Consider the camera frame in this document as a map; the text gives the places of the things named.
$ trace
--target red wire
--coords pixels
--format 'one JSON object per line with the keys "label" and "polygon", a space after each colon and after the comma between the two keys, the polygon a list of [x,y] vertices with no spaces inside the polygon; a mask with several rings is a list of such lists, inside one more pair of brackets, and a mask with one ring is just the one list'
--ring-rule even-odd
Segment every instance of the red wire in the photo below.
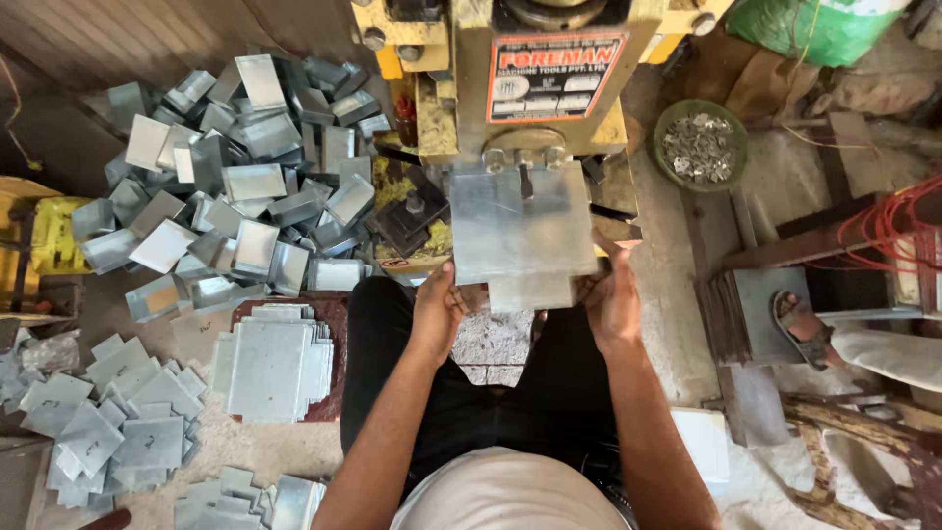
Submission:
{"label": "red wire", "polygon": [[[942,190],[942,174],[926,180],[907,190],[886,197],[880,203],[869,207],[847,221],[845,221],[837,230],[837,242],[844,244],[844,237],[854,223],[858,223],[860,236],[867,242],[868,246],[875,249],[880,254],[917,265],[915,269],[902,269],[900,267],[875,261],[867,257],[860,256],[854,251],[848,251],[846,257],[854,267],[839,268],[827,267],[823,265],[813,265],[812,267],[820,269],[834,270],[876,270],[892,273],[917,273],[919,269],[942,272],[942,258],[940,258],[940,249],[935,249],[936,237],[942,235],[942,226],[924,223],[916,216],[916,203],[926,195]],[[902,212],[909,216],[913,226],[913,251],[910,252],[898,245],[898,242],[906,236],[893,227],[893,220],[897,214]],[[868,226],[873,226],[873,234],[868,232]],[[920,254],[931,254],[921,257]]]}

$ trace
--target black pants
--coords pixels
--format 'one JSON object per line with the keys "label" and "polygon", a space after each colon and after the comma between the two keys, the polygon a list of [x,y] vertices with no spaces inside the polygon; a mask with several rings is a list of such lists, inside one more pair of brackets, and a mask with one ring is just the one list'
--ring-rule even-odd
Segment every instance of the black pants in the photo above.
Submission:
{"label": "black pants", "polygon": [[[406,347],[413,302],[400,284],[377,276],[360,282],[350,295],[340,412],[344,455]],[[499,445],[579,470],[592,447],[615,441],[608,372],[585,309],[551,309],[520,381],[502,396],[473,385],[451,358],[438,370],[403,499],[423,478],[475,449]]]}

